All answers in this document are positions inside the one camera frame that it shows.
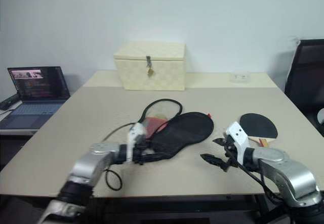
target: black paddle cover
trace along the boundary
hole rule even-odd
[[[150,148],[172,158],[182,148],[202,142],[214,129],[210,117],[199,112],[189,112],[173,118],[168,125],[150,139]]]

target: wall socket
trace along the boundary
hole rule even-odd
[[[247,83],[251,80],[249,73],[231,73],[232,82]]]

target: metal latch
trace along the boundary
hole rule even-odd
[[[148,67],[147,76],[151,77],[153,75],[154,71],[152,69],[152,62],[151,62],[150,56],[146,56],[146,67]]]

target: cream storage box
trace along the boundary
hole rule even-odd
[[[114,54],[124,88],[183,91],[185,44],[130,42]]]

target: white object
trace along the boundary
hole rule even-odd
[[[183,91],[184,53],[184,43],[130,42],[114,54],[114,61],[125,89]]]
[[[249,73],[231,73],[231,81],[247,83],[250,81],[250,74]]]
[[[146,138],[146,129],[141,123],[136,123],[130,129],[128,133],[128,143],[127,143],[127,155],[126,159],[128,162],[133,161],[133,147],[136,143],[139,143]]]
[[[234,139],[234,145],[237,149],[237,161],[243,165],[245,149],[250,147],[248,135],[237,122],[234,122],[227,128],[226,134]]]

